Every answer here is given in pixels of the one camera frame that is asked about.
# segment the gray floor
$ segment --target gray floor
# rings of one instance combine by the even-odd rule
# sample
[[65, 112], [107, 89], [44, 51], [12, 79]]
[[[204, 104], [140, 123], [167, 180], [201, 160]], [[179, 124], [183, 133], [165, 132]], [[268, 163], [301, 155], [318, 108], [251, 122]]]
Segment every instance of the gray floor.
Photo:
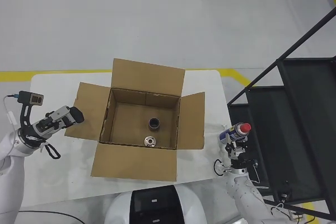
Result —
[[[0, 71], [110, 69], [113, 58], [125, 58], [183, 68], [236, 68], [252, 80], [331, 8], [330, 0], [0, 1]], [[336, 18], [292, 56], [335, 54]], [[227, 101], [242, 89], [232, 78], [222, 83]], [[259, 82], [280, 83], [277, 71]], [[2, 97], [29, 88], [30, 82], [0, 83], [0, 140], [10, 131]], [[20, 106], [10, 100], [9, 109], [18, 115]], [[224, 223], [236, 214], [223, 179], [189, 186], [202, 200], [208, 223]], [[112, 197], [30, 209], [102, 223]], [[16, 223], [37, 220], [74, 223], [50, 214], [19, 214]]]

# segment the black cylinder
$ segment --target black cylinder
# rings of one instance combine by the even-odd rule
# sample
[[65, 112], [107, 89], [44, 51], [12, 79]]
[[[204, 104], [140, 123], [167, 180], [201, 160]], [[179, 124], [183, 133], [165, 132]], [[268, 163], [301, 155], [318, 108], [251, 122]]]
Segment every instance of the black cylinder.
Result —
[[151, 118], [148, 122], [148, 128], [152, 131], [152, 132], [156, 132], [159, 130], [160, 127], [160, 122], [158, 118]]

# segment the stair step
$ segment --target stair step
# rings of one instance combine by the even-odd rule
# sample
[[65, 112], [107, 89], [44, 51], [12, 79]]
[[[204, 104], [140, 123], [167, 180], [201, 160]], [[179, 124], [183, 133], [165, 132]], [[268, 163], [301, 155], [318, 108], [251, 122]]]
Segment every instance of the stair step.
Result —
[[285, 88], [252, 87], [246, 97], [274, 199], [283, 193], [292, 203], [321, 199]]
[[[248, 142], [246, 149], [246, 153], [248, 154], [248, 158], [254, 158], [258, 160], [259, 166], [256, 168], [256, 171], [259, 175], [260, 184], [254, 183], [255, 186], [267, 186], [269, 189], [259, 189], [260, 193], [263, 196], [272, 195], [273, 192], [270, 188], [267, 172], [264, 166], [264, 160], [262, 158], [262, 154], [259, 147], [258, 138], [256, 136], [256, 131], [254, 128], [254, 122], [250, 114], [250, 109], [248, 104], [234, 104], [228, 107], [230, 121], [232, 124], [236, 123], [249, 123], [252, 126], [252, 130], [248, 136]], [[253, 167], [248, 167], [249, 177], [251, 180], [257, 180], [257, 176]]]
[[285, 59], [278, 65], [330, 212], [336, 214], [336, 60]]

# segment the yellow floor line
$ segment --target yellow floor line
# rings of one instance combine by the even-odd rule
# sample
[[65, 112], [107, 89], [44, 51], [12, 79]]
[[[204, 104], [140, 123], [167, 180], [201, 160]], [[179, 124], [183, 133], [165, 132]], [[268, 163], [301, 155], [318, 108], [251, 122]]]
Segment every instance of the yellow floor line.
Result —
[[[232, 68], [219, 68], [219, 69], [188, 69], [188, 70], [217, 70], [221, 77], [231, 77], [247, 86], [250, 80], [245, 78], [237, 70]], [[62, 73], [100, 73], [112, 72], [112, 70], [67, 70], [67, 71], [23, 71], [23, 72], [0, 72], [0, 82], [29, 82], [36, 74], [62, 74]]]
[[[315, 210], [315, 208], [314, 208], [314, 204], [313, 204], [312, 202], [304, 203], [304, 204], [302, 204], [302, 207], [303, 207], [303, 208], [306, 208], [306, 209], [309, 209], [309, 210]], [[314, 216], [309, 216], [309, 215], [307, 215], [307, 216], [306, 216], [306, 221], [305, 221], [305, 222], [310, 221], [310, 220], [312, 220], [313, 218], [314, 218]], [[318, 219], [318, 218], [315, 218], [315, 220], [313, 220], [312, 222], [309, 222], [309, 224], [319, 224], [319, 219]]]

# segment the black metal staircase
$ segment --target black metal staircase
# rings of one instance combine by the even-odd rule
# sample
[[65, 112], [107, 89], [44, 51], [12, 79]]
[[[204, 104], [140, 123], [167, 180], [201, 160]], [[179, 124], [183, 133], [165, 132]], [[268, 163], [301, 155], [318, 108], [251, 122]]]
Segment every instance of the black metal staircase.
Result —
[[[336, 56], [286, 58], [336, 15], [336, 7], [229, 103], [231, 123], [248, 122], [247, 153], [259, 161], [263, 195], [286, 205], [325, 200], [330, 214], [304, 213], [336, 221]], [[284, 86], [256, 83], [278, 67]], [[246, 94], [247, 104], [233, 104]], [[255, 179], [255, 171], [249, 170]]]

